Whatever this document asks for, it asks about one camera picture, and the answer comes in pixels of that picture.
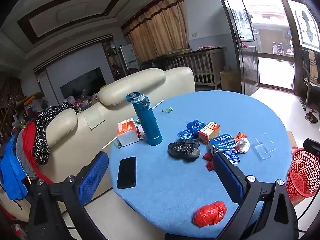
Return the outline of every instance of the gray cloth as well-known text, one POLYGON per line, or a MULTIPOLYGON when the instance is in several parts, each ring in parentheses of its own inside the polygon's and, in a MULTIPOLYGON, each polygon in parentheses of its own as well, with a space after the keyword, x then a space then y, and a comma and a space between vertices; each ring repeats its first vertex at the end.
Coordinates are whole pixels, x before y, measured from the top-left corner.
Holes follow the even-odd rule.
POLYGON ((22 132, 19 133, 17 138, 17 145, 16 145, 16 157, 18 158, 19 162, 21 163, 22 168, 28 174, 29 178, 34 180, 37 178, 33 168, 30 166, 30 163, 26 159, 24 152, 23 152, 23 139, 22 139, 22 132))

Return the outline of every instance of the clothes pile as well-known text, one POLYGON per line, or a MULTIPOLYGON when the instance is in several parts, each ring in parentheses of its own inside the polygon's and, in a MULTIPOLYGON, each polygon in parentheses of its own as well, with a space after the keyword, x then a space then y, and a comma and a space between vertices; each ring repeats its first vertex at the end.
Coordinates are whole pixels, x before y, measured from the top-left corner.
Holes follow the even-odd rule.
POLYGON ((0 156, 0 186, 9 199, 24 199, 36 179, 43 179, 47 184, 53 183, 38 168, 38 165, 48 163, 50 155, 45 130, 57 114, 68 108, 78 114, 78 110, 69 102, 50 106, 6 144, 4 156, 0 156))

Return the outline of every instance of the curtain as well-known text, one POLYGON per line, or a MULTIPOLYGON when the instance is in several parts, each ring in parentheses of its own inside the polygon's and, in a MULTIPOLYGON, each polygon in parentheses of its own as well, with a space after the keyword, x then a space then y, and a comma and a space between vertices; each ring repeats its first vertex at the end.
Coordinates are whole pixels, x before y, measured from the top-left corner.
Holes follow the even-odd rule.
POLYGON ((122 27, 140 63, 188 48, 184 0, 153 0, 122 27))

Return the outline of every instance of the orange and white box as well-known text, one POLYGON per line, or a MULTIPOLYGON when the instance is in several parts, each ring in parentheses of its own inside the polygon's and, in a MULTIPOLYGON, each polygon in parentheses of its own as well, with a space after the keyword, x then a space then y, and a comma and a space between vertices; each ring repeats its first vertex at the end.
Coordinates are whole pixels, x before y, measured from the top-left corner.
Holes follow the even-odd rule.
POLYGON ((118 123, 117 138, 122 146, 139 141, 137 127, 133 118, 118 123))
POLYGON ((209 122, 205 127, 199 131, 199 141, 204 144, 209 144, 212 138, 220 134, 220 125, 215 122, 209 122))

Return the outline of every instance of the polka dot scarf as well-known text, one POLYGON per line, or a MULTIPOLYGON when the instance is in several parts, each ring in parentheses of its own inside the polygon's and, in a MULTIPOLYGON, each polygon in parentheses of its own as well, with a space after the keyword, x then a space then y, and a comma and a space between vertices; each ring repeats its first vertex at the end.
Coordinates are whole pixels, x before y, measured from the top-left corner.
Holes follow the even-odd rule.
POLYGON ((36 138, 33 144, 32 155, 36 162, 40 165, 47 164, 50 150, 47 143, 45 130, 49 123, 62 111, 72 108, 78 114, 79 111, 69 102, 63 102, 60 106, 49 106, 47 109, 40 112, 35 120, 36 138))

